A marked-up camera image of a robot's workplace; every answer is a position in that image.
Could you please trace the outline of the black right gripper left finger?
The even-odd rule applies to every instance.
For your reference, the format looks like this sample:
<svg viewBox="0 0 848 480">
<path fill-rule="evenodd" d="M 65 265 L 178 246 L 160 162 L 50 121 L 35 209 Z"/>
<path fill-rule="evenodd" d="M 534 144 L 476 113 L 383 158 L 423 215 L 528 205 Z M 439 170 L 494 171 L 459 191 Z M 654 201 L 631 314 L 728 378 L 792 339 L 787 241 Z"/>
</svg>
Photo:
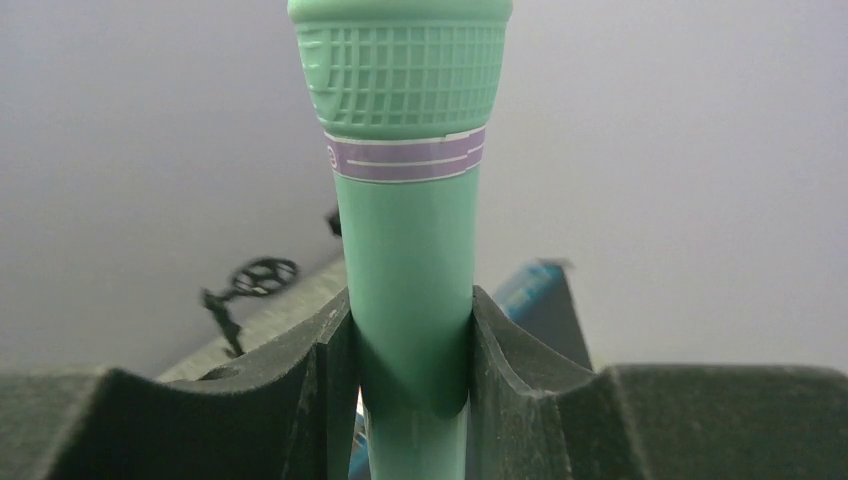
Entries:
<svg viewBox="0 0 848 480">
<path fill-rule="evenodd" d="M 359 376 L 348 297 L 196 380 L 1 375 L 5 479 L 344 479 Z"/>
</svg>

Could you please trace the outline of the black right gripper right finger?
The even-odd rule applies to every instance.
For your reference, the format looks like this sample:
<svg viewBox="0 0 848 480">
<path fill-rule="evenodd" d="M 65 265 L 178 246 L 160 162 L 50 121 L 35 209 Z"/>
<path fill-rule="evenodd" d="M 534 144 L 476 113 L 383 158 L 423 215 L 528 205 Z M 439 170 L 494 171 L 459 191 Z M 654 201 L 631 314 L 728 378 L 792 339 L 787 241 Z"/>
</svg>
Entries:
<svg viewBox="0 0 848 480">
<path fill-rule="evenodd" d="M 843 479 L 847 378 L 786 365 L 589 371 L 473 300 L 480 479 Z"/>
</svg>

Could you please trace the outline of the black round-base mic stand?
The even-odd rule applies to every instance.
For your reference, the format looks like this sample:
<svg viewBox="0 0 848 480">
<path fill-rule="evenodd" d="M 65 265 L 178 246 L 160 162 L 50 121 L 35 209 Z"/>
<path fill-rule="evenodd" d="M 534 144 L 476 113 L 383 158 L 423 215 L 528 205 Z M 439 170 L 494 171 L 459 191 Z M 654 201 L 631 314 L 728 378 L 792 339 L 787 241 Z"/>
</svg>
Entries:
<svg viewBox="0 0 848 480">
<path fill-rule="evenodd" d="M 229 286 L 220 293 L 203 288 L 201 305 L 211 313 L 229 347 L 223 352 L 229 359 L 245 354 L 240 342 L 242 327 L 235 322 L 228 305 L 240 298 L 274 296 L 295 283 L 299 265 L 286 258 L 262 256 L 249 260 L 229 276 Z"/>
</svg>

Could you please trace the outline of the blue network switch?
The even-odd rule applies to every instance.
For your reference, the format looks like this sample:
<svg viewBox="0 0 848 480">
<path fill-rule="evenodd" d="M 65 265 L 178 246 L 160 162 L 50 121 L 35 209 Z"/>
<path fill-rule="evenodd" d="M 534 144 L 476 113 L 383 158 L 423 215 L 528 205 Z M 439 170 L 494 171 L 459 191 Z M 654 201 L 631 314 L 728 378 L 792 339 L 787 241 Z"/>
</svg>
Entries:
<svg viewBox="0 0 848 480">
<path fill-rule="evenodd" d="M 594 372 L 568 266 L 536 260 L 493 295 L 476 289 L 470 397 L 459 421 L 421 430 L 417 445 L 368 432 L 371 478 L 573 478 L 562 407 Z"/>
</svg>

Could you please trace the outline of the green microphone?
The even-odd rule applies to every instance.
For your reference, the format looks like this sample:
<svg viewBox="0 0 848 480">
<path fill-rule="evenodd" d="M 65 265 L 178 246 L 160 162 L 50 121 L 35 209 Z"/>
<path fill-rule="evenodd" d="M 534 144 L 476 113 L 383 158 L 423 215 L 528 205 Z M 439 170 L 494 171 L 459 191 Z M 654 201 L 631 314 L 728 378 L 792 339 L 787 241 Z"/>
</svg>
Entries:
<svg viewBox="0 0 848 480">
<path fill-rule="evenodd" d="M 370 474 L 461 479 L 479 175 L 508 1 L 292 1 L 334 172 Z"/>
</svg>

